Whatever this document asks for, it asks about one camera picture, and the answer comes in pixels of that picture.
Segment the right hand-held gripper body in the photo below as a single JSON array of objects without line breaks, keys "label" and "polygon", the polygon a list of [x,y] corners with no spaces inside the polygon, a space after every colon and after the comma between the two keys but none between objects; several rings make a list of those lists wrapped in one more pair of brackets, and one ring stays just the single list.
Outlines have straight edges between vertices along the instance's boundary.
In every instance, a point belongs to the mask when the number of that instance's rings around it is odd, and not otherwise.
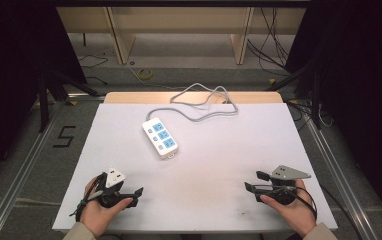
[{"label": "right hand-held gripper body", "polygon": [[311,175],[294,168],[279,165],[270,175],[271,185],[265,195],[275,199],[282,205],[288,205],[295,200],[297,195],[295,181],[307,179]]}]

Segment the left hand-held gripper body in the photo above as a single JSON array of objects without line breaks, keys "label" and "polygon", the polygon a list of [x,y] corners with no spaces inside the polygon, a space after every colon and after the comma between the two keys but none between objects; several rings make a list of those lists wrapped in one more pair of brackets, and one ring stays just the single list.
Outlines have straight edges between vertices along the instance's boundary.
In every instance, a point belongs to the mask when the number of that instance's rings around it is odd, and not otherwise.
[{"label": "left hand-held gripper body", "polygon": [[125,179],[126,176],[113,167],[102,173],[96,190],[99,193],[97,200],[102,207],[111,208],[126,199],[120,193]]}]

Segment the person's left hand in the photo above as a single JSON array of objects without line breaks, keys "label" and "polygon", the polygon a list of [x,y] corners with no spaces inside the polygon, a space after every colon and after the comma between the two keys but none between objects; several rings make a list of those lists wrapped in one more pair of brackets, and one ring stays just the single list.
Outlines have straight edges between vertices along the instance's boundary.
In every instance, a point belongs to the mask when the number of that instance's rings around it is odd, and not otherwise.
[{"label": "person's left hand", "polygon": [[98,238],[105,233],[113,218],[132,201],[132,198],[126,198],[111,208],[104,208],[97,200],[90,200],[82,210],[80,222],[90,230],[95,238]]}]

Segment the person's right hand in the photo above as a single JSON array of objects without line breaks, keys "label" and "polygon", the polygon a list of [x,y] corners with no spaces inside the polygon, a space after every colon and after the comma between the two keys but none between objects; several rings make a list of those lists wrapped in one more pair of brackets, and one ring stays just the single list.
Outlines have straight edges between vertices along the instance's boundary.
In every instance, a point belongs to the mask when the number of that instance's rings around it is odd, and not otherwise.
[{"label": "person's right hand", "polygon": [[282,205],[266,195],[262,195],[261,199],[266,205],[277,211],[287,225],[303,238],[317,223],[316,217],[310,209],[313,200],[306,191],[304,182],[301,179],[297,179],[295,184],[297,187],[297,195],[301,200],[296,198],[289,205]]}]

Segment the white power strip blue sockets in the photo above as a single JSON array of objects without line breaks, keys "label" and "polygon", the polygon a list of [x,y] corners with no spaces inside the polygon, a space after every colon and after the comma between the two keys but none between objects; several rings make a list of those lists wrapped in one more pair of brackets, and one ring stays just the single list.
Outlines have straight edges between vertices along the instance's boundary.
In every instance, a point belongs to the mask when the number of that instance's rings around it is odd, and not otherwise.
[{"label": "white power strip blue sockets", "polygon": [[142,124],[142,129],[161,159],[170,159],[179,146],[159,118],[152,118]]}]

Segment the black metal stand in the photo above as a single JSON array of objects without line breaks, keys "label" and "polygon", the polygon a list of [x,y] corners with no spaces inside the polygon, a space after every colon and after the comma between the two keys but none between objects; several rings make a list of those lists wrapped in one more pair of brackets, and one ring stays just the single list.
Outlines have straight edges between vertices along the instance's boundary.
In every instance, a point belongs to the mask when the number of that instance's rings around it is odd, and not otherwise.
[{"label": "black metal stand", "polygon": [[301,69],[286,76],[279,83],[273,83],[268,88],[268,91],[280,90],[293,82],[297,82],[294,90],[295,96],[298,99],[306,97],[311,100],[310,117],[316,128],[320,129],[320,75],[318,71],[311,63],[307,63]]},{"label": "black metal stand", "polygon": [[41,116],[40,133],[42,133],[49,124],[48,94],[51,94],[56,101],[65,101],[68,98],[68,93],[63,87],[64,84],[72,85],[93,97],[101,96],[96,90],[93,90],[65,73],[56,70],[44,71],[38,80],[38,99]]}]

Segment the light wooden shelf unit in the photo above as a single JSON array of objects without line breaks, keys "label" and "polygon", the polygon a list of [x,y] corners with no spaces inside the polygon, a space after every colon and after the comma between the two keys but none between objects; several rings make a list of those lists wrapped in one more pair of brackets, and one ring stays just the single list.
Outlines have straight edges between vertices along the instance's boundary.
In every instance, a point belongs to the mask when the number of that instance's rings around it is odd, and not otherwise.
[{"label": "light wooden shelf unit", "polygon": [[280,7],[59,7],[68,33],[109,33],[118,62],[125,64],[135,36],[145,33],[227,34],[235,62],[244,63],[250,34],[266,34],[267,19],[280,35],[297,33],[305,10]]}]

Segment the aluminium floor rail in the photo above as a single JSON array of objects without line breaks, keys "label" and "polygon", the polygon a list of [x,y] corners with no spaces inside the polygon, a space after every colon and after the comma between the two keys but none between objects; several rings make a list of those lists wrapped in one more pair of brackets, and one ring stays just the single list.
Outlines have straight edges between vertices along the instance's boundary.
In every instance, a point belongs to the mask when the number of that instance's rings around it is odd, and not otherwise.
[{"label": "aluminium floor rail", "polygon": [[355,225],[355,228],[360,234],[362,240],[379,240],[376,231],[369,221],[367,213],[364,211],[361,203],[357,199],[353,189],[351,188],[348,180],[342,172],[335,155],[333,154],[325,136],[317,128],[312,120],[307,122],[308,129],[311,132],[322,156],[327,165],[332,178],[347,206],[348,213]]},{"label": "aluminium floor rail", "polygon": [[50,121],[40,126],[39,106],[33,106],[0,163],[0,240],[61,240],[52,229],[60,205],[60,192],[53,190],[39,168],[64,104],[51,102]]}]

